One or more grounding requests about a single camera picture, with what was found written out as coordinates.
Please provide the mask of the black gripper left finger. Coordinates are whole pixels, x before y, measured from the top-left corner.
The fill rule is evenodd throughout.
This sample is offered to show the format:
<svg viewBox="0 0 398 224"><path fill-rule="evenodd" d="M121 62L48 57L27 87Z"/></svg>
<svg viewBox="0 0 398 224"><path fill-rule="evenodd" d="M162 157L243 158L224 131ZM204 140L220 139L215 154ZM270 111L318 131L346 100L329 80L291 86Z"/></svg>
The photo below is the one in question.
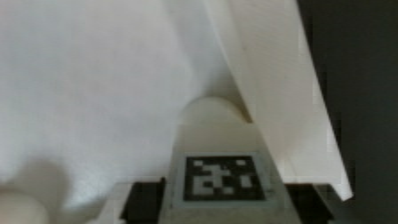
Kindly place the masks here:
<svg viewBox="0 0 398 224"><path fill-rule="evenodd" d="M158 224L163 191L165 178L133 183L121 212L124 224Z"/></svg>

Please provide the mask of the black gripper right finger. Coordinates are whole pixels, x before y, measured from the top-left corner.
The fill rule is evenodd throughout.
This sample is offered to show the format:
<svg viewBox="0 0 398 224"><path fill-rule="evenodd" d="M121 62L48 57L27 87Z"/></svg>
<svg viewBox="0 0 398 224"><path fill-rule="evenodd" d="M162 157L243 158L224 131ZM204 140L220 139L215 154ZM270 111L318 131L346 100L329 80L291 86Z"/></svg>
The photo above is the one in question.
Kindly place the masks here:
<svg viewBox="0 0 398 224"><path fill-rule="evenodd" d="M329 224L334 218L311 184L288 184L286 190L295 205L302 224Z"/></svg>

